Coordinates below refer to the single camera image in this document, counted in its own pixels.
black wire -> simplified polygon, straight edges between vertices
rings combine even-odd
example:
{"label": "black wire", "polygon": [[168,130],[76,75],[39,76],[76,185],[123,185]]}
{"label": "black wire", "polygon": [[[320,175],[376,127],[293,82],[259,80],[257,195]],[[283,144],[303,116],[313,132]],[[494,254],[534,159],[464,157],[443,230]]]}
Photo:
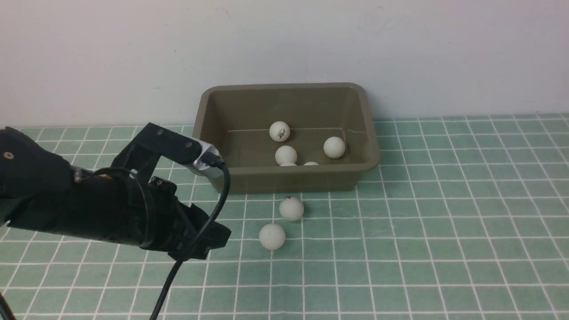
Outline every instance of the black wire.
{"label": "black wire", "polygon": [[156,305],[154,306],[154,310],[152,311],[152,315],[150,316],[150,320],[156,320],[158,318],[158,314],[160,313],[160,310],[162,309],[162,305],[164,305],[164,301],[166,300],[166,297],[168,296],[168,291],[169,291],[170,287],[172,286],[172,282],[174,281],[174,277],[176,277],[176,274],[177,274],[178,270],[180,269],[180,267],[182,266],[182,263],[184,262],[185,258],[190,253],[192,253],[194,245],[196,245],[201,240],[201,238],[208,231],[209,227],[212,225],[213,221],[217,218],[217,216],[219,216],[219,213],[221,212],[221,209],[223,208],[223,205],[225,204],[225,201],[227,200],[227,196],[229,195],[229,185],[231,183],[231,178],[229,176],[229,169],[227,169],[227,166],[224,163],[220,163],[217,166],[219,169],[221,169],[221,171],[223,171],[223,181],[224,181],[223,182],[223,190],[221,191],[219,201],[217,202],[217,205],[213,209],[213,212],[212,212],[211,216],[209,217],[209,219],[205,222],[203,227],[199,230],[199,232],[192,239],[192,241],[190,243],[188,243],[188,245],[186,246],[184,251],[182,251],[182,254],[178,258],[176,263],[174,263],[174,266],[172,266],[172,269],[170,270],[170,273],[168,274],[168,277],[166,278],[166,281],[164,282],[164,285],[162,286],[162,291],[160,292],[160,296],[158,297],[158,300],[156,301]]}
{"label": "black wire", "polygon": [[2,293],[0,293],[0,317],[2,317],[3,320],[16,320],[14,313],[10,310],[8,302],[4,300]]}

plastic bin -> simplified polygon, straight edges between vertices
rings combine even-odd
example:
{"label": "plastic bin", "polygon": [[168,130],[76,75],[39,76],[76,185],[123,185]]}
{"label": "plastic bin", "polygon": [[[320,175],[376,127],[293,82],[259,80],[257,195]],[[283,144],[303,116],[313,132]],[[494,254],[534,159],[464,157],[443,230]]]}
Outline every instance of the plastic bin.
{"label": "plastic bin", "polygon": [[[290,126],[287,141],[270,138],[275,121]],[[368,99],[353,83],[214,87],[202,95],[193,136],[219,149],[231,173],[231,194],[351,190],[380,161]],[[339,159],[324,154],[324,141],[332,136],[347,145]],[[298,166],[278,166],[275,152],[283,145],[296,149]],[[302,165],[308,161],[320,165]],[[210,182],[221,191],[221,178]]]}

green grid mat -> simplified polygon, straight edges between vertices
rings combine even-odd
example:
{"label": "green grid mat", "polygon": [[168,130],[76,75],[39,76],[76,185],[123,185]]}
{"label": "green grid mat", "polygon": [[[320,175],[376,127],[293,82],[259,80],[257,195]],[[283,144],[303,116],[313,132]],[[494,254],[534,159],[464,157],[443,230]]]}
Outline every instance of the green grid mat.
{"label": "green grid mat", "polygon": [[[356,190],[231,196],[233,231],[184,264],[162,319],[569,319],[569,114],[386,119],[381,166]],[[108,166],[141,129],[22,129],[76,166]],[[190,136],[192,126],[168,126]],[[155,174],[210,211],[217,193],[163,159]],[[274,252],[257,240],[271,221]],[[172,261],[162,253],[0,229],[0,288],[19,319],[147,319]]]}

